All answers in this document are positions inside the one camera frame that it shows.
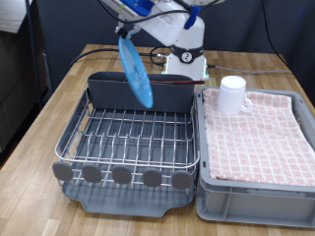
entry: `pink towel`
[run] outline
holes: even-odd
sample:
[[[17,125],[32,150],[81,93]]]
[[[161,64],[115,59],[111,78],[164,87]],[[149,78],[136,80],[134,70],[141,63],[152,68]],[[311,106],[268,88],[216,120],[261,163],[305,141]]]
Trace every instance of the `pink towel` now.
[[[247,92],[250,113],[218,111],[217,89],[206,89],[204,112],[210,177],[315,186],[315,153],[291,108],[291,98]]]

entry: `blue plate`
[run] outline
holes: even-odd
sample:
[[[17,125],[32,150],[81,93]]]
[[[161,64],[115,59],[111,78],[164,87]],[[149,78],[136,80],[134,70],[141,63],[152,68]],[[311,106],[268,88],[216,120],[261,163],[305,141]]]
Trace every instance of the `blue plate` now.
[[[146,67],[136,47],[128,36],[119,37],[118,47],[122,65],[133,93],[144,106],[151,108],[154,105],[154,96]]]

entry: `wooden tabletop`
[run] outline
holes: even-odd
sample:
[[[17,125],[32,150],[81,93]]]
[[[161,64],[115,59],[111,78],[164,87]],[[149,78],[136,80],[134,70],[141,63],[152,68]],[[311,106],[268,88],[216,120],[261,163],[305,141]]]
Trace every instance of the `wooden tabletop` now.
[[[25,0],[0,0],[0,31],[17,33],[26,14]]]
[[[102,47],[88,45],[84,51]],[[139,48],[150,52],[150,48]],[[243,70],[285,70],[276,55],[206,51],[208,63]],[[144,58],[149,73],[161,67]],[[97,71],[122,71],[116,52],[89,55],[69,71],[0,171],[0,235],[314,235],[304,228],[206,221],[197,216],[195,200],[170,209],[162,218],[85,212],[80,203],[61,192],[51,165],[54,147],[87,86]],[[229,71],[211,69],[208,85],[218,86]],[[241,75],[249,88],[299,92],[313,116],[315,109],[291,74]]]

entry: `dark background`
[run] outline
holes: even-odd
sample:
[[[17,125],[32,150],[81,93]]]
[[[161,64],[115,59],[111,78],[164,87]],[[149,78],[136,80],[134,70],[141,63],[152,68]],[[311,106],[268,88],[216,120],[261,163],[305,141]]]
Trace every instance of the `dark background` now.
[[[264,2],[274,46],[315,104],[315,1]],[[117,23],[96,0],[37,0],[37,5],[53,90],[87,43],[117,45]],[[205,49],[273,53],[261,0],[225,0],[201,12],[200,17],[206,24]],[[143,30],[133,36],[133,42],[160,45]]]

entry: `white mug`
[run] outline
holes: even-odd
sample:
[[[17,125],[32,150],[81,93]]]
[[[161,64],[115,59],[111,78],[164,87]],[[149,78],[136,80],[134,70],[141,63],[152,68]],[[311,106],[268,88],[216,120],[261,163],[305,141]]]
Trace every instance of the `white mug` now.
[[[218,109],[224,113],[250,112],[253,103],[245,94],[246,81],[237,76],[224,77],[220,81]]]

